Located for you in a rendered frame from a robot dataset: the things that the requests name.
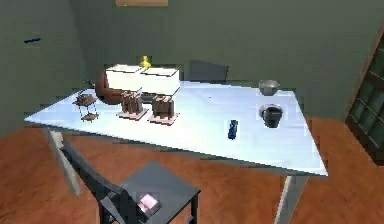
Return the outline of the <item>brown book rack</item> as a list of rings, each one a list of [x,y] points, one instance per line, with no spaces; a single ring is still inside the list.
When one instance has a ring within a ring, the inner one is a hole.
[[[177,117],[171,96],[156,95],[152,99],[152,116],[148,119],[149,122],[171,126]]]
[[[147,109],[143,107],[141,95],[142,89],[124,91],[121,94],[121,111],[117,116],[123,119],[139,121],[147,113]]]

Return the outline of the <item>tan framed picture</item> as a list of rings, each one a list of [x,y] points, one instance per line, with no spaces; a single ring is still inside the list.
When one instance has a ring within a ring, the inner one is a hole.
[[[117,6],[167,7],[168,0],[115,0]]]

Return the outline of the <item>pale blue table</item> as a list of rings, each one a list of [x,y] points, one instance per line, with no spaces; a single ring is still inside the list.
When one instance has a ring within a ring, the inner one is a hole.
[[[54,132],[100,135],[128,142],[158,145],[168,152],[247,168],[271,168],[287,176],[274,224],[288,224],[310,176],[328,175],[295,94],[278,91],[264,96],[256,88],[183,81],[176,92],[171,126],[121,119],[117,105],[96,103],[100,117],[83,122],[68,96],[25,118]],[[268,128],[259,116],[261,105],[283,109],[277,128]],[[231,120],[238,121],[237,136],[228,138]]]

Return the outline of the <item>grey bowl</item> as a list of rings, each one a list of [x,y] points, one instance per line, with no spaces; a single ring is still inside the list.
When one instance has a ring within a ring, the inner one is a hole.
[[[261,80],[259,91],[264,96],[273,96],[280,89],[280,84],[275,80]]]

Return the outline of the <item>dark grey chair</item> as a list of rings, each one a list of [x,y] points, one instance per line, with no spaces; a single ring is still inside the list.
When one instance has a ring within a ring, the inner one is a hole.
[[[113,184],[96,172],[68,140],[63,141],[60,151],[98,202],[100,224],[169,224],[188,204],[191,212],[185,224],[197,224],[200,190],[159,163],[148,162],[122,183]],[[156,212],[144,213],[138,206],[145,194],[160,202]]]
[[[224,83],[229,67],[200,60],[191,60],[189,65],[189,81],[202,83]]]

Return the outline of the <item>brown ball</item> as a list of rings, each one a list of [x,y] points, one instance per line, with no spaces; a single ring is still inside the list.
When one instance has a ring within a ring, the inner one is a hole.
[[[95,93],[99,100],[105,104],[118,105],[122,102],[121,94],[123,91],[109,87],[107,75],[105,72],[102,72],[96,79]]]

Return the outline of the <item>pink cloth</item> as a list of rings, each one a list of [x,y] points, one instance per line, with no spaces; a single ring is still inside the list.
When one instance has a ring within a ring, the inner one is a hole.
[[[152,195],[145,194],[139,199],[138,206],[144,213],[154,213],[161,207],[161,204]]]

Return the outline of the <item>white box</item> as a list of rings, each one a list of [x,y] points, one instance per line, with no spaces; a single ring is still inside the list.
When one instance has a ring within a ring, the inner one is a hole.
[[[117,64],[105,71],[111,89],[137,91],[142,87],[143,67]]]
[[[179,70],[151,67],[142,73],[142,90],[146,93],[172,96],[180,88]]]

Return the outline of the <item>black mug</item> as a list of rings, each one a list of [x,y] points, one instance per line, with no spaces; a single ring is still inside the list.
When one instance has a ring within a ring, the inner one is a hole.
[[[268,128],[277,128],[283,115],[283,109],[275,104],[261,105],[259,116],[263,119],[264,125]]]

